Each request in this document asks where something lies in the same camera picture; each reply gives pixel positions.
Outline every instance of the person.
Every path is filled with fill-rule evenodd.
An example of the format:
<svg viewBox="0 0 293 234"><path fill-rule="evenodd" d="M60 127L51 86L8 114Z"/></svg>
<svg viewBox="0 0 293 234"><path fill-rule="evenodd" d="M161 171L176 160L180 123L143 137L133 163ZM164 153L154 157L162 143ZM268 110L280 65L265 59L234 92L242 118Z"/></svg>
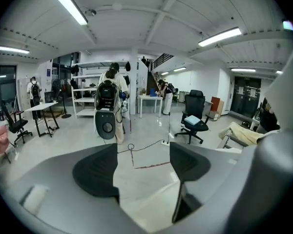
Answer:
<svg viewBox="0 0 293 234"><path fill-rule="evenodd" d="M30 79L30 83L27 85L27 93L30 94L30 106L34 107L40 103L40 92L42 91L40 83L36 81L36 77ZM32 111L33 120L41 119L40 111Z"/></svg>
<svg viewBox="0 0 293 234"><path fill-rule="evenodd" d="M167 82L159 80L158 83L161 86L160 95L165 99L163 115L169 115L172 102L172 91L168 88Z"/></svg>
<svg viewBox="0 0 293 234"><path fill-rule="evenodd" d="M111 63L109 70L101 74L98 85L100 85L102 82L106 80L110 80L115 85L117 85L120 91L124 92L126 95L126 98L128 98L129 90L128 90L125 78L122 75L118 74L118 72L119 72L119 64L116 62ZM115 118L116 118L115 137L116 137L117 144L121 145L124 141L124 133L123 133L120 99L117 99L113 113L115 114Z"/></svg>
<svg viewBox="0 0 293 234"><path fill-rule="evenodd" d="M257 133L265 134L267 132L273 131L273 130L279 130L280 127L277 124L277 118L274 115L274 112L267 102L267 99L264 98L262 107L261 107L261 117L259 126L256 129Z"/></svg>
<svg viewBox="0 0 293 234"><path fill-rule="evenodd" d="M141 59L141 61L145 64L147 60L145 59L145 57L143 57L143 58Z"/></svg>
<svg viewBox="0 0 293 234"><path fill-rule="evenodd" d="M147 68L150 66L150 61L148 59L146 59L146 66Z"/></svg>

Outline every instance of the black office chair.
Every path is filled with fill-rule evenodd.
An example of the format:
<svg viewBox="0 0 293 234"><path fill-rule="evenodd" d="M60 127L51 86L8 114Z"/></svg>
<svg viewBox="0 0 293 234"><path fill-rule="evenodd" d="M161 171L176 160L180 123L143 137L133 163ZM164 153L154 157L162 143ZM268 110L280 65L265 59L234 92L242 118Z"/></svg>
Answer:
<svg viewBox="0 0 293 234"><path fill-rule="evenodd" d="M23 113L24 111L20 111L20 112L14 112L14 121L11 118L8 110L6 109L5 106L2 106L2 109L6 115L7 121L9 123L9 130L10 132L16 134L19 132L18 137L16 138L16 140L14 141L14 145L16 145L16 141L19 140L19 138L23 139L23 144L25 144L25 140L24 140L24 135L33 135L32 132L29 131L25 131L23 126L26 125L28 123L28 120L22 119L21 118L21 113ZM20 117L19 120L16 121L16 115L18 115Z"/></svg>
<svg viewBox="0 0 293 234"><path fill-rule="evenodd" d="M206 125L209 116L207 116L207 119L205 122L200 121L195 125L191 125L190 123L187 123L185 121L186 117L189 117L191 115L202 119L202 113L204 110L204 104L205 104L205 96L203 96L202 91L199 90L191 90L189 95L185 95L185 101L186 101L186 110L183 111L182 120L181 123L185 125L184 128L181 129L181 131L185 131L183 133L176 133L175 137L178 135L189 135L189 144L191 144L191 137L195 137L200 140L200 144L203 143L203 140L196 136L197 132L204 132L208 131L209 127Z"/></svg>

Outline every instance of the white shelf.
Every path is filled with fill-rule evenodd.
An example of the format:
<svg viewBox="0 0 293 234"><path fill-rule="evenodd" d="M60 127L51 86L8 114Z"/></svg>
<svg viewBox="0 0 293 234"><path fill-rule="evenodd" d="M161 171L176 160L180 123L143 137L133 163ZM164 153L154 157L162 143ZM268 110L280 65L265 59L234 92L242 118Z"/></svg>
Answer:
<svg viewBox="0 0 293 234"><path fill-rule="evenodd" d="M84 75L84 76L72 76L72 78L76 78L76 79L79 79L79 78L93 78L93 77L100 77L102 73L100 74L92 74L92 75Z"/></svg>
<svg viewBox="0 0 293 234"><path fill-rule="evenodd" d="M76 115L78 116L94 116L94 108L93 109L83 109L79 111Z"/></svg>
<svg viewBox="0 0 293 234"><path fill-rule="evenodd" d="M94 102L94 98L80 98L80 99L75 99L74 102Z"/></svg>
<svg viewBox="0 0 293 234"><path fill-rule="evenodd" d="M97 88L79 88L73 89L73 91L97 91Z"/></svg>

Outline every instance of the white table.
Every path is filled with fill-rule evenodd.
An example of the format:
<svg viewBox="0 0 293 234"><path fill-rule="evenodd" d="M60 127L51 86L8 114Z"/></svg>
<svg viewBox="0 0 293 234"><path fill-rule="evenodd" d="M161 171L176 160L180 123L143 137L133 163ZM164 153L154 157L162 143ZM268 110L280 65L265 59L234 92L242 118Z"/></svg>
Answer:
<svg viewBox="0 0 293 234"><path fill-rule="evenodd" d="M250 129L253 130L253 128L254 128L255 126L257 126L257 127L259 126L259 120L255 119L255 118L253 117L253 119L252 119L252 124L251 124Z"/></svg>
<svg viewBox="0 0 293 234"><path fill-rule="evenodd" d="M154 112L156 113L156 103L158 100L161 101L161 104L160 104L160 110L158 112L158 117L161 117L161 110L162 110L162 104L163 104L163 98L162 97L157 97L157 96L138 96L138 99L139 99L139 106L138 106L138 113L140 113L140 118L142 118L142 101L144 99L153 99L155 100L155 104L154 104Z"/></svg>
<svg viewBox="0 0 293 234"><path fill-rule="evenodd" d="M49 108L50 109L51 115L52 115L52 117L54 119L54 123L57 126L56 129L59 129L60 127L59 127L59 125L58 125L58 123L57 123L57 121L56 121L56 119L54 117L54 114L53 114L53 111L52 111L52 108L51 108L55 104L58 104L58 102L43 103L43 104L39 104L37 106L31 107L31 108L28 108L28 109L25 110L25 112L40 111L40 110L42 110L43 119L44 119L44 122L45 122L45 125L47 127L47 130L48 130L48 133L49 133L50 137L52 137L52 134L50 133L50 129L51 130L53 130L53 129L48 126L47 121L45 120L45 116L44 116L44 111L43 110L46 109L46 108ZM41 136L46 135L46 133L40 134L39 127L38 127L38 124L37 124L37 118L35 118L35 123L36 123L36 128L37 128L38 136L41 137Z"/></svg>

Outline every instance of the black stand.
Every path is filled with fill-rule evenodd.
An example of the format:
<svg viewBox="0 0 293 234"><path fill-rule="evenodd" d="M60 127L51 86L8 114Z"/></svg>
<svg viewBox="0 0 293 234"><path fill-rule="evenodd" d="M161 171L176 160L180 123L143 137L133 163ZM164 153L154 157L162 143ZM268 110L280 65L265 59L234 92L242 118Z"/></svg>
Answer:
<svg viewBox="0 0 293 234"><path fill-rule="evenodd" d="M62 119L70 118L72 115L66 113L64 95L62 96L62 100L63 100L63 107L64 107L64 113L65 113L65 115L62 116Z"/></svg>

